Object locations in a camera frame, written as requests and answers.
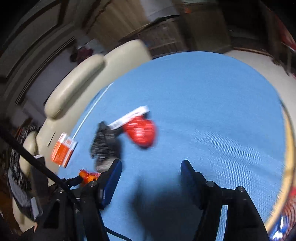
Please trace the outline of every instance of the blue tablecloth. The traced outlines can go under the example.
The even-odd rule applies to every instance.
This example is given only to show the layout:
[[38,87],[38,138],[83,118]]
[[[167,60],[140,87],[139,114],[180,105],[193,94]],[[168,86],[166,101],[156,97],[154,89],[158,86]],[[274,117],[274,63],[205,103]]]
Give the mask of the blue tablecloth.
[[[78,132],[76,149],[59,176],[94,170],[89,148],[97,124],[111,123],[141,105],[150,109],[157,140],[143,150],[120,136],[123,172],[111,204],[102,211],[106,227],[133,241],[192,240],[201,212],[181,186],[184,159],[221,187],[244,186],[266,221],[284,168],[281,103],[257,71],[216,53],[168,55],[116,80]],[[226,212],[223,207],[218,241],[223,240]]]

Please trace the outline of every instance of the red plastic bag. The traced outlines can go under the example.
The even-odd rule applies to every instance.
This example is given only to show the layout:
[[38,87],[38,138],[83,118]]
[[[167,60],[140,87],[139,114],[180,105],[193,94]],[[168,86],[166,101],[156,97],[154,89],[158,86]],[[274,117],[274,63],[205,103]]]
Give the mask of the red plastic bag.
[[123,126],[124,132],[140,147],[150,147],[155,139],[156,127],[151,120],[136,116]]

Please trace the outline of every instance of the white label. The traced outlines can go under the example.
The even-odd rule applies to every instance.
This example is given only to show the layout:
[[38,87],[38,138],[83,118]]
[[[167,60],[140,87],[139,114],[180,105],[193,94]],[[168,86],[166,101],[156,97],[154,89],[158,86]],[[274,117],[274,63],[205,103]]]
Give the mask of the white label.
[[124,115],[123,117],[119,118],[118,120],[112,122],[110,125],[108,125],[111,130],[115,130],[124,124],[128,123],[132,118],[139,116],[139,115],[144,115],[149,112],[148,106],[140,106],[137,109],[129,112],[128,114]]
[[43,157],[43,156],[39,154],[39,155],[35,155],[34,157],[35,157],[35,159],[38,159],[38,158]]

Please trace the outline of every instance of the orange and white box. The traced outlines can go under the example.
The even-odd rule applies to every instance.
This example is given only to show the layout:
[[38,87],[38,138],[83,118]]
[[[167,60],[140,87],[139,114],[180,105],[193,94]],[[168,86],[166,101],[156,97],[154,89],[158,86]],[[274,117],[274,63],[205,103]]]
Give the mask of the orange and white box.
[[76,145],[77,141],[63,132],[52,151],[52,161],[66,167]]

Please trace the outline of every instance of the beige armchair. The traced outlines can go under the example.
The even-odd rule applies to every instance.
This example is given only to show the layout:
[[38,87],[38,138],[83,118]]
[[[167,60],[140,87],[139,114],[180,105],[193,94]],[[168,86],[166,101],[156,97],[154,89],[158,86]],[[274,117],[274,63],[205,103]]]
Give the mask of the beige armchair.
[[[52,92],[44,108],[47,119],[37,135],[28,135],[23,146],[31,154],[43,155],[46,166],[56,173],[58,165],[51,161],[50,156],[61,133],[72,132],[88,103],[102,88],[151,59],[143,42],[133,40],[105,56],[96,54],[83,61]],[[20,167],[26,176],[30,174],[30,164],[22,157]],[[23,232],[34,225],[19,211],[15,201],[13,213]]]

